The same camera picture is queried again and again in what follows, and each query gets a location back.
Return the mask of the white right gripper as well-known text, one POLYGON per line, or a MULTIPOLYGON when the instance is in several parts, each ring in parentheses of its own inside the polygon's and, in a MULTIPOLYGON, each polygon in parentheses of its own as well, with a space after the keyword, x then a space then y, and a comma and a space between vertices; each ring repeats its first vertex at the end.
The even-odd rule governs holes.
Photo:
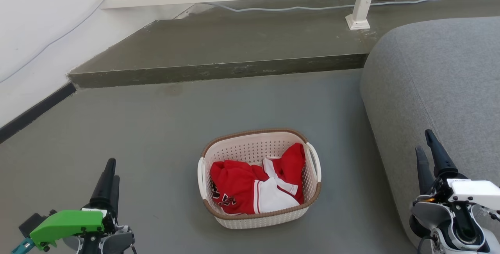
POLYGON ((486 180, 471 180, 459 173, 455 163, 439 142, 434 132, 425 130, 425 138, 434 161, 434 176, 423 147, 417 146, 416 166, 418 173, 418 202, 432 204, 465 203, 479 205, 488 211, 500 208, 500 189, 486 180))

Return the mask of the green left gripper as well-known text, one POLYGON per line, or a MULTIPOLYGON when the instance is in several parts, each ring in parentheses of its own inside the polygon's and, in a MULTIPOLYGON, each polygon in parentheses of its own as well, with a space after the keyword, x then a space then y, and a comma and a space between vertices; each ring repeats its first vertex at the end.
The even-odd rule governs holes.
POLYGON ((52 210, 48 216, 38 213, 30 216, 18 227, 24 240, 11 253, 27 254, 32 249, 48 252, 63 238, 84 238, 87 234, 103 238, 115 233, 120 195, 120 176, 115 170, 116 159, 108 159, 89 200, 91 208, 52 210), (109 208, 109 211, 95 208, 109 208))

